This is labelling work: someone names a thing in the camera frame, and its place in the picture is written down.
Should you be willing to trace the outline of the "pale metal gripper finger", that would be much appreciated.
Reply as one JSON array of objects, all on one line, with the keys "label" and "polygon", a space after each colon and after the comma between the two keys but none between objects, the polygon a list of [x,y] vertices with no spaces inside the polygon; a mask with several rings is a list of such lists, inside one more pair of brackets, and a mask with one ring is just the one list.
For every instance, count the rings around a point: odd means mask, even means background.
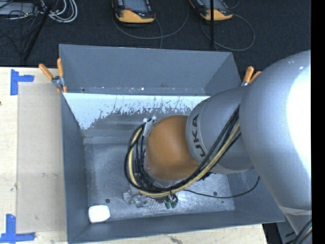
[{"label": "pale metal gripper finger", "polygon": [[131,204],[134,204],[137,208],[147,207],[150,205],[150,201],[146,196],[133,196],[131,198]]},{"label": "pale metal gripper finger", "polygon": [[136,198],[137,196],[139,196],[140,192],[138,189],[133,189],[130,188],[129,190],[123,192],[122,197],[123,200],[132,200],[133,198]]}]

